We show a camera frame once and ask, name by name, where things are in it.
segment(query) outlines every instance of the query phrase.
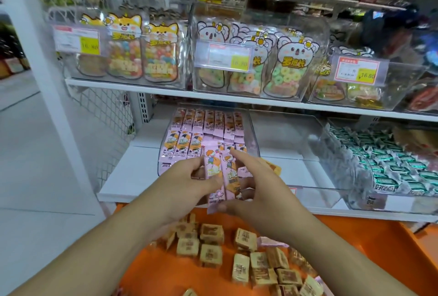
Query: orange bin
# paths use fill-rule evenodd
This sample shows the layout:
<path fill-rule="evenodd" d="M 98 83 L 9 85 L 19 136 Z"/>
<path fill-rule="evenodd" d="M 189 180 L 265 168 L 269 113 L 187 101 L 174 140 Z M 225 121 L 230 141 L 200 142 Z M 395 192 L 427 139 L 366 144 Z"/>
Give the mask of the orange bin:
<path fill-rule="evenodd" d="M 149 246 L 140 252 L 123 276 L 120 285 L 125 292 L 129 296 L 182 296 L 188 288 L 193 288 L 198 296 L 268 296 L 265 290 L 252 290 L 231 282 L 236 253 L 232 244 L 234 233 L 237 228 L 255 230 L 236 217 L 220 213 L 207 215 L 203 208 L 195 208 L 193 213 L 197 222 L 223 226 L 226 241 L 222 246 L 222 267 L 202 268 L 193 259 L 177 257 L 176 242 L 167 252 Z M 438 267 L 413 233 L 401 223 L 354 217 L 317 217 L 419 296 L 436 293 Z"/>

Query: pink snack package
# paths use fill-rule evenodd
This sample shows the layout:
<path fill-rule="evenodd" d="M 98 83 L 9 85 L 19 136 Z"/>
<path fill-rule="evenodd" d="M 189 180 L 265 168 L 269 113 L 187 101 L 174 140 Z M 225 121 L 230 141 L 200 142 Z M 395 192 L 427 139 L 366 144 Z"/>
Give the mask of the pink snack package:
<path fill-rule="evenodd" d="M 220 137 L 223 140 L 223 112 L 220 110 L 215 111 L 215 129 L 213 131 L 213 135 L 216 137 Z"/>
<path fill-rule="evenodd" d="M 183 125 L 184 115 L 186 114 L 185 108 L 177 108 L 172 117 L 172 125 L 170 126 L 171 130 L 180 131 L 181 126 Z"/>
<path fill-rule="evenodd" d="M 229 151 L 222 152 L 221 167 L 225 189 L 230 191 L 234 196 L 239 194 L 240 183 L 237 175 L 236 159 Z"/>
<path fill-rule="evenodd" d="M 187 154 L 187 157 L 200 157 L 202 152 L 202 133 L 194 133 L 191 138 L 190 147 L 189 147 L 189 153 Z"/>
<path fill-rule="evenodd" d="M 187 109 L 183 120 L 183 126 L 181 127 L 182 131 L 192 132 L 195 112 L 196 110 L 194 109 Z"/>
<path fill-rule="evenodd" d="M 233 113 L 233 116 L 234 116 L 235 135 L 243 137 L 244 136 L 244 123 L 243 123 L 243 119 L 242 119 L 242 113 L 240 113 L 239 111 L 235 111 Z"/>
<path fill-rule="evenodd" d="M 208 145 L 204 148 L 204 164 L 205 164 L 205 179 L 220 175 L 222 177 L 220 151 L 216 145 Z M 225 200 L 224 186 L 216 192 L 209 195 L 207 214 L 212 214 L 217 211 L 217 205 Z"/>
<path fill-rule="evenodd" d="M 166 141 L 161 147 L 160 157 L 158 158 L 159 162 L 170 163 L 172 161 L 179 136 L 179 131 L 170 130 L 168 132 Z"/>
<path fill-rule="evenodd" d="M 204 133 L 213 134 L 215 129 L 215 112 L 213 110 L 205 111 Z"/>
<path fill-rule="evenodd" d="M 196 109 L 196 112 L 194 114 L 193 129 L 192 129 L 194 133 L 204 132 L 204 118 L 205 118 L 205 110 Z"/>
<path fill-rule="evenodd" d="M 187 131 L 181 131 L 178 143 L 175 148 L 175 154 L 173 155 L 173 161 L 179 161 L 187 159 L 187 153 L 190 146 L 191 133 Z"/>
<path fill-rule="evenodd" d="M 225 113 L 225 133 L 223 134 L 223 138 L 225 140 L 232 140 L 234 142 L 234 117 L 232 113 Z"/>

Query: gummy ring candy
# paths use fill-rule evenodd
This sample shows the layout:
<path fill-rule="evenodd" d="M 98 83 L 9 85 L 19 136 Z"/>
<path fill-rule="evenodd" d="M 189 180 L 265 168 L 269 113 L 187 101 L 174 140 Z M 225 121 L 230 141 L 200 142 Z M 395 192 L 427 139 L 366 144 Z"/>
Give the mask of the gummy ring candy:
<path fill-rule="evenodd" d="M 283 77 L 282 76 L 277 76 L 274 78 L 274 83 L 276 85 L 281 85 L 283 83 Z"/>
<path fill-rule="evenodd" d="M 280 69 L 279 68 L 274 68 L 274 70 L 272 71 L 272 76 L 273 77 L 277 77 L 280 74 Z"/>
<path fill-rule="evenodd" d="M 248 73 L 246 75 L 245 79 L 246 79 L 246 81 L 248 81 L 250 83 L 254 80 L 254 75 L 252 73 Z"/>
<path fill-rule="evenodd" d="M 281 74 L 283 76 L 286 76 L 286 75 L 288 75 L 290 73 L 290 70 L 289 70 L 289 68 L 287 66 L 282 66 L 280 72 L 281 72 Z"/>
<path fill-rule="evenodd" d="M 290 82 L 292 81 L 292 77 L 293 77 L 293 75 L 290 74 L 290 73 L 288 73 L 287 75 L 285 75 L 285 76 L 283 77 L 283 81 L 284 81 L 285 83 L 290 83 Z"/>

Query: brown wrapped candy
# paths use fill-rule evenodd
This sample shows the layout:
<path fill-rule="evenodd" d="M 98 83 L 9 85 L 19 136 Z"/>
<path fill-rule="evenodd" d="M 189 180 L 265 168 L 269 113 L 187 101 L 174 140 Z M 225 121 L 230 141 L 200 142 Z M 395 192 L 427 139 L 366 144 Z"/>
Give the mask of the brown wrapped candy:
<path fill-rule="evenodd" d="M 199 252 L 199 239 L 178 240 L 177 255 L 183 257 L 197 257 Z"/>
<path fill-rule="evenodd" d="M 253 252 L 250 254 L 252 268 L 269 268 L 268 256 L 265 252 Z"/>
<path fill-rule="evenodd" d="M 303 285 L 303 280 L 301 279 L 301 274 L 299 271 L 294 269 L 277 269 L 278 283 L 281 285 L 295 285 L 301 287 Z"/>
<path fill-rule="evenodd" d="M 289 260 L 291 263 L 301 266 L 306 262 L 306 259 L 295 249 L 290 248 Z"/>
<path fill-rule="evenodd" d="M 199 237 L 205 244 L 222 245 L 225 241 L 225 234 L 221 225 L 201 225 L 201 235 Z"/>
<path fill-rule="evenodd" d="M 218 245 L 202 244 L 199 260 L 203 267 L 220 267 L 222 265 L 222 248 Z"/>
<path fill-rule="evenodd" d="M 248 285 L 249 282 L 249 262 L 248 256 L 242 254 L 234 255 L 233 273 L 232 281 L 237 284 L 244 286 Z"/>
<path fill-rule="evenodd" d="M 284 252 L 277 247 L 271 247 L 266 249 L 266 255 L 268 256 L 268 263 L 272 268 L 284 268 L 289 269 L 289 263 Z"/>
<path fill-rule="evenodd" d="M 254 232 L 249 232 L 238 228 L 234 244 L 239 251 L 257 251 L 257 235 Z"/>
<path fill-rule="evenodd" d="M 253 268 L 251 282 L 253 288 L 276 285 L 277 274 L 273 268 Z"/>
<path fill-rule="evenodd" d="M 278 285 L 271 287 L 271 296 L 300 296 L 294 285 Z"/>
<path fill-rule="evenodd" d="M 300 296 L 321 296 L 324 293 L 322 286 L 311 276 L 307 276 L 306 281 L 300 289 Z"/>

